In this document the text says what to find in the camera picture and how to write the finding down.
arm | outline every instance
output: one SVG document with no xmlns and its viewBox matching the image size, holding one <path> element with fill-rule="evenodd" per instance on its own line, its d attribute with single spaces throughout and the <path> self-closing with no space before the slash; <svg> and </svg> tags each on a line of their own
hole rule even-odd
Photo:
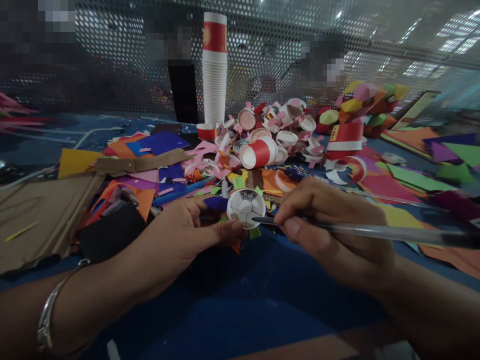
<svg viewBox="0 0 480 360">
<path fill-rule="evenodd" d="M 74 353 L 133 306 L 165 290 L 203 250 L 246 236 L 238 221 L 201 227 L 208 207 L 196 196 L 172 203 L 121 253 L 75 273 L 56 299 L 50 331 L 58 356 Z M 0 294 L 0 359 L 38 354 L 44 304 L 68 272 Z"/>
<path fill-rule="evenodd" d="M 307 178 L 283 200 L 275 222 L 337 281 L 374 296 L 425 359 L 480 355 L 480 294 L 398 256 L 387 240 L 332 235 L 321 222 L 386 225 L 364 198 Z"/>
</svg>

perforated metal panel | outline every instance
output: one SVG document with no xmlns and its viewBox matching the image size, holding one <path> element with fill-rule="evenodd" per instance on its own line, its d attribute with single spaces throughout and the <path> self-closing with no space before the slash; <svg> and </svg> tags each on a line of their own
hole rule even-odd
<svg viewBox="0 0 480 360">
<path fill-rule="evenodd" d="M 64 46 L 42 47 L 41 57 L 25 50 L 25 42 L 36 49 L 35 41 L 52 41 L 48 26 L 27 26 L 38 21 L 37 3 L 29 2 L 32 16 L 20 21 L 23 28 L 9 30 L 36 35 L 15 40 L 7 36 L 1 44 L 8 56 L 1 60 L 0 91 L 44 111 L 174 114 L 166 66 L 147 66 L 145 61 L 146 19 L 173 9 L 191 14 L 191 61 L 200 114 L 204 11 L 228 17 L 227 114 L 236 115 L 246 101 L 282 103 L 296 97 L 314 110 L 331 103 L 341 87 L 301 86 L 301 39 L 315 34 L 345 35 L 348 80 L 409 85 L 396 111 L 426 90 L 442 91 L 428 109 L 438 124 L 448 109 L 480 108 L 477 1 L 81 0 L 74 5 L 76 40 L 54 39 Z M 2 10 L 24 8 L 22 1 L 11 0 Z M 46 18 L 55 24 L 56 15 Z M 46 36 L 38 36 L 39 28 Z"/>
</svg>

table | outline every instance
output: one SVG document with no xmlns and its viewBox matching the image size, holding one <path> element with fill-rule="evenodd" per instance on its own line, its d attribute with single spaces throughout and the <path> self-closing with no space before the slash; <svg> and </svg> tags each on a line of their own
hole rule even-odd
<svg viewBox="0 0 480 360">
<path fill-rule="evenodd" d="M 147 125 L 156 123 L 100 115 L 50 117 L 57 120 L 54 126 L 62 130 L 129 125 L 125 135 L 149 130 Z M 100 151 L 115 136 L 119 135 L 98 132 L 81 149 Z M 368 145 L 380 153 L 404 157 L 411 168 L 435 171 L 435 164 L 384 140 L 369 139 Z M 60 143 L 0 135 L 2 160 L 31 169 L 54 163 L 62 147 Z M 398 207 L 441 229 L 463 227 L 448 214 L 409 205 Z M 210 249 L 201 254 L 162 295 L 137 306 L 104 330 L 83 357 L 107 359 L 106 343 L 114 339 L 123 359 L 232 358 L 369 327 L 388 319 L 373 298 L 337 284 L 298 245 L 266 228 L 261 231 L 262 237 L 244 243 L 240 256 L 229 248 Z M 415 263 L 480 291 L 478 279 L 422 257 L 403 243 L 396 243 L 395 250 Z M 78 255 L 62 261 L 46 259 L 34 269 L 1 277 L 0 290 L 72 269 L 79 259 Z"/>
</svg>

silver bangle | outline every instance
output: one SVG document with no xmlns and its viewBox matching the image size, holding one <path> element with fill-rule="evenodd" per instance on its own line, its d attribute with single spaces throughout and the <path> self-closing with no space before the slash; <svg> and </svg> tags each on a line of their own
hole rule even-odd
<svg viewBox="0 0 480 360">
<path fill-rule="evenodd" d="M 58 283 L 58 285 L 53 289 L 50 296 L 43 306 L 43 310 L 40 315 L 40 321 L 38 322 L 38 330 L 36 332 L 36 339 L 38 341 L 38 352 L 43 353 L 45 351 L 52 352 L 52 335 L 50 334 L 50 324 L 52 322 L 52 312 L 55 305 L 55 300 L 59 295 L 60 290 L 67 282 L 68 279 L 72 277 L 78 270 L 83 268 L 85 265 L 90 263 L 89 259 L 82 259 L 78 263 L 78 266 L 73 270 L 67 277 Z"/>
</svg>

left hand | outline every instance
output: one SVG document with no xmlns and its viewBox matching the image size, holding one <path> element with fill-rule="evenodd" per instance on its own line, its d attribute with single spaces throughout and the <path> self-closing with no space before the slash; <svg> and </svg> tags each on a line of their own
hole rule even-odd
<svg viewBox="0 0 480 360">
<path fill-rule="evenodd" d="M 204 199 L 210 196 L 172 202 L 118 254 L 120 264 L 130 273 L 132 286 L 143 293 L 143 301 L 157 296 L 172 284 L 202 251 L 248 235 L 237 220 L 203 226 L 200 216 L 208 214 Z"/>
</svg>

